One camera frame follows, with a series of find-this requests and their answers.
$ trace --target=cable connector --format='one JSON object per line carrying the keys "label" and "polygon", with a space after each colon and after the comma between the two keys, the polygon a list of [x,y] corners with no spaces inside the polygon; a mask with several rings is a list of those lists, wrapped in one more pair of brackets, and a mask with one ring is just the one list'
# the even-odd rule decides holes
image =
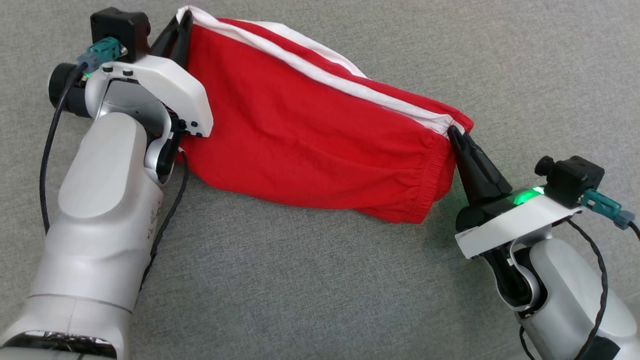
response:
{"label": "cable connector", "polygon": [[629,223],[636,218],[635,214],[622,210],[620,204],[594,189],[588,189],[584,192],[580,199],[580,205],[613,220],[613,223],[622,230],[626,230]]}
{"label": "cable connector", "polygon": [[78,56],[76,64],[87,64],[85,72],[92,73],[100,65],[109,61],[115,61],[127,54],[127,49],[120,45],[120,42],[113,37],[106,37],[97,43],[87,47],[86,53]]}

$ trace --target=green light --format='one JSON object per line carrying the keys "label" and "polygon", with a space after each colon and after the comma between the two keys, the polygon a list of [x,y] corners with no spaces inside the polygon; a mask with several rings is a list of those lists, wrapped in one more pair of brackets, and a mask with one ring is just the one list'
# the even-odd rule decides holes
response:
{"label": "green light", "polygon": [[545,189],[541,188],[540,186],[536,186],[533,189],[524,190],[523,192],[519,193],[515,199],[513,199],[513,204],[514,205],[524,204],[525,202],[533,199],[534,197],[544,193],[545,193]]}

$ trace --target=gray surface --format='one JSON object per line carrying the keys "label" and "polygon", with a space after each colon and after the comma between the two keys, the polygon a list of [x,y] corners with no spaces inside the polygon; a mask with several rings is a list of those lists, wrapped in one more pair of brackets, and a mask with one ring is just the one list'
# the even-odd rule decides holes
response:
{"label": "gray surface", "polygon": [[[283,22],[365,74],[458,107],[511,183],[549,154],[603,165],[601,189],[640,212],[640,3],[636,0],[192,1],[218,16]],[[37,179],[52,115],[48,72],[90,42],[105,5],[144,10],[155,36],[180,1],[17,1],[0,13],[0,325],[26,296],[44,235]],[[49,197],[87,120],[65,115]],[[175,196],[174,179],[166,198]],[[135,359],[522,358],[513,315],[453,223],[459,181],[421,226],[287,208],[190,182],[140,297]],[[640,308],[640,244],[586,215],[611,287]],[[578,250],[589,247],[569,229]]]}

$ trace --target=red garment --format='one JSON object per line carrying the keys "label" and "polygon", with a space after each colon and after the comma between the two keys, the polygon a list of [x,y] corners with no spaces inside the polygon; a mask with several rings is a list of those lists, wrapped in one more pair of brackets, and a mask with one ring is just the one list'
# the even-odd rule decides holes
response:
{"label": "red garment", "polygon": [[[464,114],[367,79],[279,24],[189,8],[196,25],[188,71],[207,90],[214,126],[182,147],[207,184],[414,224],[449,191],[455,164],[445,132],[451,124],[471,130]],[[420,116],[404,114],[412,111]]]}

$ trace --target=red fabric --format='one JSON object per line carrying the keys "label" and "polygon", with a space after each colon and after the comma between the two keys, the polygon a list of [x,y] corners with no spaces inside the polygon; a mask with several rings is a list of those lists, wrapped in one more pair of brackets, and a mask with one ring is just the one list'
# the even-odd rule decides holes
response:
{"label": "red fabric", "polygon": [[[434,100],[352,75],[338,64],[261,26],[220,19],[323,70],[473,123]],[[182,143],[207,184],[292,206],[357,209],[389,222],[424,220],[451,186],[449,141],[392,111],[318,83],[234,39],[194,26],[189,72],[207,90],[208,138]]]}

